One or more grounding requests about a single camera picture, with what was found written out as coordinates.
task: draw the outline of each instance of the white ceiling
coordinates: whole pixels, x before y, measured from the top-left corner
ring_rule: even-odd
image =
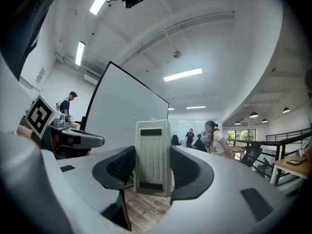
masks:
[[[284,9],[283,27],[283,36],[280,38],[282,50],[274,58],[274,69],[269,70],[250,98],[223,123],[224,127],[233,127],[241,119],[248,120],[241,122],[241,127],[269,124],[283,115],[282,108],[295,110],[309,100],[304,77],[306,71],[312,68],[310,50],[304,34],[287,8]],[[259,117],[250,119],[251,112],[257,112]]]
[[[78,42],[83,41],[84,67],[101,74],[113,61],[169,101],[177,113],[196,105],[222,110],[233,92],[244,85],[240,77],[246,66],[234,65],[239,55],[235,15],[241,10],[240,0],[145,0],[131,9],[112,1],[105,3],[97,16],[89,12],[93,2],[56,0],[54,45],[61,56],[75,60]],[[162,28],[182,52],[180,59],[173,57],[175,49]],[[288,72],[287,67],[291,69],[298,61],[285,54],[276,69]],[[169,82],[163,79],[196,68],[202,68],[203,74]],[[263,88],[287,90],[295,82],[270,79]],[[275,100],[285,90],[255,94],[251,102]]]

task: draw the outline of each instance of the white t-shirt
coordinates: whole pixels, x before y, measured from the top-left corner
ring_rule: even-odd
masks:
[[[223,146],[220,144],[220,140],[224,137],[223,133],[220,131],[214,132],[214,141],[212,142],[213,147],[215,147],[215,150],[217,151],[217,154],[221,154],[225,152]]]

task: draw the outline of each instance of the black cap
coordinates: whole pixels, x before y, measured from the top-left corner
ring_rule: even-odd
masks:
[[[72,95],[73,97],[78,97],[78,95],[74,91],[71,91],[69,94]]]

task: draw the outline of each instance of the office chair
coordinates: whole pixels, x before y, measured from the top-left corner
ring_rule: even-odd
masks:
[[[172,136],[171,143],[175,146],[180,146],[182,143],[179,143],[179,138],[176,135]]]
[[[254,162],[259,158],[262,153],[262,148],[256,146],[249,146],[246,149],[246,154],[239,162],[244,163],[248,167],[251,167]]]

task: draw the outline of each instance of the wooden desk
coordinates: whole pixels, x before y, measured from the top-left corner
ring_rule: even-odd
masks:
[[[302,164],[297,165],[297,166],[287,163],[287,161],[290,161],[290,160],[303,161],[305,159],[306,159],[305,157],[304,158],[290,157],[290,158],[285,158],[285,159],[274,161],[273,162],[274,169],[273,169],[270,183],[273,184],[275,182],[276,176],[277,176],[277,169],[283,170],[287,173],[294,174],[302,178],[308,178],[312,169],[312,164],[310,161],[306,160]]]
[[[242,159],[242,154],[244,154],[246,152],[245,149],[242,149],[242,148],[237,147],[237,146],[230,146],[230,150],[231,150],[233,156],[235,156],[235,154],[240,154],[240,159]]]

